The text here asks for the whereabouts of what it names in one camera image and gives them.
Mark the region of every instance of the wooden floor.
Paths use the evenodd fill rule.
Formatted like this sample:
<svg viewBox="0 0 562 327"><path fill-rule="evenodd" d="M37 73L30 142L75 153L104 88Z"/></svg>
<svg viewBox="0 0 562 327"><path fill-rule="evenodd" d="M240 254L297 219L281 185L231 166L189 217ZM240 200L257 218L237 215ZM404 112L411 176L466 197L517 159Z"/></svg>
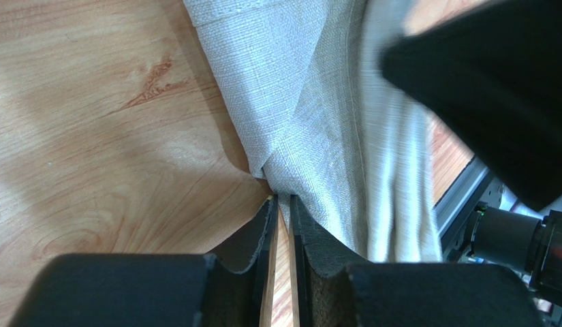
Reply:
<svg viewBox="0 0 562 327"><path fill-rule="evenodd" d="M439 197L471 155L433 129ZM56 255L201 253L270 193L181 0L0 0L0 326ZM292 324L287 240L274 326Z"/></svg>

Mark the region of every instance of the light gray fabric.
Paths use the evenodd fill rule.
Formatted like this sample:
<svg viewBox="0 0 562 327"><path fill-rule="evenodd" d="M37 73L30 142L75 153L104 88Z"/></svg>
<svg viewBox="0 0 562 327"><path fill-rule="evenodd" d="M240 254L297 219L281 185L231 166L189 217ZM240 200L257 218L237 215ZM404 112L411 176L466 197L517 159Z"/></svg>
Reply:
<svg viewBox="0 0 562 327"><path fill-rule="evenodd" d="M365 134L368 258L438 262L440 242L426 109L381 77L376 59L401 37L410 0L369 0L359 56Z"/></svg>
<svg viewBox="0 0 562 327"><path fill-rule="evenodd" d="M362 157L358 59L365 2L184 0L251 173L281 195L286 219L288 196L297 194L322 226L363 256L380 235L374 223L368 235ZM403 13L392 24L402 19ZM404 183L423 185L419 178ZM397 186L372 189L370 196L391 196Z"/></svg>

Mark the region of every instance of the linen cloth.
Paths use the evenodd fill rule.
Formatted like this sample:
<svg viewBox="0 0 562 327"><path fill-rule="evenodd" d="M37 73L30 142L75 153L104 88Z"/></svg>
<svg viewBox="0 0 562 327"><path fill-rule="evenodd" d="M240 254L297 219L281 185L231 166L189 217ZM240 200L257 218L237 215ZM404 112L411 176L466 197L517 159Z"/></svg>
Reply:
<svg viewBox="0 0 562 327"><path fill-rule="evenodd" d="M435 261L423 110L360 56L362 42L373 56L400 35L409 2L374 2L390 4L374 6L387 23L364 27L377 38L362 37L366 0L184 0L251 173L285 219L296 194L370 260ZM364 127L379 130L365 142Z"/></svg>

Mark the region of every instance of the wood grain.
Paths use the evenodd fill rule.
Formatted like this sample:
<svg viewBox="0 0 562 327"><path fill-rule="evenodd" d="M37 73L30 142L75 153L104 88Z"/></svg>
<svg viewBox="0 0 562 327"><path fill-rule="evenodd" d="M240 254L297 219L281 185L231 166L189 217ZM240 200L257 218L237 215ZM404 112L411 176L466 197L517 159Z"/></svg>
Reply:
<svg viewBox="0 0 562 327"><path fill-rule="evenodd" d="M433 130L439 197L471 153ZM56 255L201 253L268 194L180 0L0 0L0 326ZM292 325L282 226L273 326Z"/></svg>

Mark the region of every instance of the towel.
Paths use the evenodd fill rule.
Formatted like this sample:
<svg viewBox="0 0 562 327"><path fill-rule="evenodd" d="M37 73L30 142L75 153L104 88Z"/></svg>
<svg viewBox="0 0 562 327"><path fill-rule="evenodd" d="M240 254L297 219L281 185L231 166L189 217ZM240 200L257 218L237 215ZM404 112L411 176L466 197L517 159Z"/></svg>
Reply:
<svg viewBox="0 0 562 327"><path fill-rule="evenodd" d="M399 36L408 7L377 2L396 16L365 26L381 35L372 41L362 37L366 0L184 0L251 173L279 194L285 219L296 194L320 225L370 260L435 261L423 109L375 69L377 92L395 99L360 88L360 72L377 62L360 56L362 41L378 42L368 48L375 52ZM375 159L384 153L388 160Z"/></svg>

